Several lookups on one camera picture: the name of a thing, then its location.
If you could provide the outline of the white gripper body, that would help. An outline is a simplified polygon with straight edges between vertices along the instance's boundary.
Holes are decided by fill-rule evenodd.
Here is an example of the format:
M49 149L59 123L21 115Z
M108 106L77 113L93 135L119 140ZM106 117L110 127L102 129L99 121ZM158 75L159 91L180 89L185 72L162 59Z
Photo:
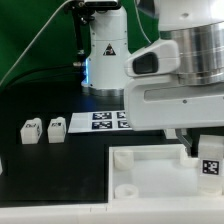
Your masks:
M132 78L124 108L136 131L224 126L224 82L184 86L171 75Z

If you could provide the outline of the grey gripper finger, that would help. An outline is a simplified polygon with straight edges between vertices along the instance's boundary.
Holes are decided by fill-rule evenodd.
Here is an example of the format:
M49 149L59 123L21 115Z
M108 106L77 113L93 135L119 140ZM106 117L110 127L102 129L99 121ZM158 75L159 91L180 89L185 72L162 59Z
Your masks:
M176 129L175 134L177 139L180 141L181 144L183 144L186 148L186 152L188 156L192 156L192 146L193 146L193 140L188 134L187 129Z

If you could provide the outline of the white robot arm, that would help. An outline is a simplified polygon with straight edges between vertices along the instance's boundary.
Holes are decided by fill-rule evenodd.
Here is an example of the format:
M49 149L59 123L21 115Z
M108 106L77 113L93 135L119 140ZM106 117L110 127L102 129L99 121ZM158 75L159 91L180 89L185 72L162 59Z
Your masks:
M224 0L134 0L158 20L156 41L130 53L121 0L84 0L93 14L84 86L121 93L135 131L224 126Z

